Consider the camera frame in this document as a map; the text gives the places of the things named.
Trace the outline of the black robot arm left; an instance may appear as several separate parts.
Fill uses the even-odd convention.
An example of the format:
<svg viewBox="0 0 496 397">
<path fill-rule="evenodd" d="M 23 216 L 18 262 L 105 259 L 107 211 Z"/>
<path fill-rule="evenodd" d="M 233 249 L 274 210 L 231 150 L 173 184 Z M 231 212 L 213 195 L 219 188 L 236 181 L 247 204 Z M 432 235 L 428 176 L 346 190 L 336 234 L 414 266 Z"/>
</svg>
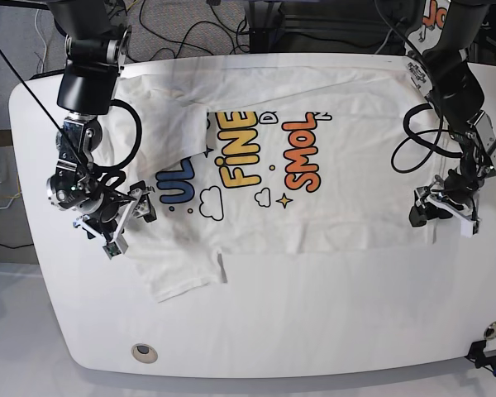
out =
<svg viewBox="0 0 496 397">
<path fill-rule="evenodd" d="M 495 1 L 417 1 L 416 16 L 398 33 L 405 45 L 405 67 L 426 100 L 404 116 L 407 139 L 459 162 L 445 178 L 437 175 L 429 185 L 415 188 L 409 214 L 413 227 L 458 218 L 462 235 L 479 231 L 479 191 L 496 177 L 496 136 L 483 110 L 484 91 L 469 67 L 469 48 L 494 6 Z M 447 133 L 458 151 L 426 141 L 410 127 L 412 117 L 427 110 L 439 119 L 434 132 Z"/>
</svg>

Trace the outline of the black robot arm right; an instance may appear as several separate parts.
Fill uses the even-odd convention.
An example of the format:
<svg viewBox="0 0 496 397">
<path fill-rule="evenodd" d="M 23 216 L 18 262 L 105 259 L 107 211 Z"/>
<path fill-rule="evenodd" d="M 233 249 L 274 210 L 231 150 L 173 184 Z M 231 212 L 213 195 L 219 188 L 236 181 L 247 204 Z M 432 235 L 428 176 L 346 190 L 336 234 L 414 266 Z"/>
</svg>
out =
<svg viewBox="0 0 496 397">
<path fill-rule="evenodd" d="M 123 1 L 49 1 L 47 6 L 66 35 L 66 63 L 57 104 L 68 111 L 56 134 L 58 160 L 47 182 L 50 202 L 76 210 L 76 227 L 104 241 L 111 255 L 124 251 L 123 233 L 131 218 L 155 220 L 144 182 L 126 193 L 124 169 L 136 158 L 143 129 L 137 111 L 115 97 L 128 53 L 131 26 Z M 112 108 L 127 111 L 136 126 L 130 153 L 115 165 L 98 165 L 93 152 L 103 139 L 98 121 Z"/>
</svg>

